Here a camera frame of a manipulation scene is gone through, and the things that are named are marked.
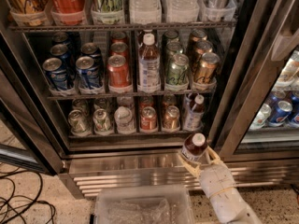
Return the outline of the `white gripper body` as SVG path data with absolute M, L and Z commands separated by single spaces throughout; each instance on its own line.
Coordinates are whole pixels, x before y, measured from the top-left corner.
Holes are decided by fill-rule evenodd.
M 208 198 L 235 187 L 233 175 L 224 163 L 209 165 L 200 174 L 199 182 Z

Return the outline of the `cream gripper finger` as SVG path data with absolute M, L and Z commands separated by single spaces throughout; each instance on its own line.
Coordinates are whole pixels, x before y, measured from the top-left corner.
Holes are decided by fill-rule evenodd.
M 220 156 L 211 148 L 206 148 L 206 161 L 208 165 L 223 164 Z
M 178 154 L 178 159 L 185 169 L 195 178 L 199 178 L 201 174 L 201 163 L 196 161 L 189 161 L 182 153 Z

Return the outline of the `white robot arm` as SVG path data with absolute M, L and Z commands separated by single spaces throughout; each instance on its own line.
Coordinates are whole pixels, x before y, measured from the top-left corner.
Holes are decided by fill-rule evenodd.
M 204 163 L 193 157 L 186 147 L 178 153 L 178 158 L 198 179 L 220 224 L 263 224 L 240 195 L 229 168 L 210 147 L 202 155 Z

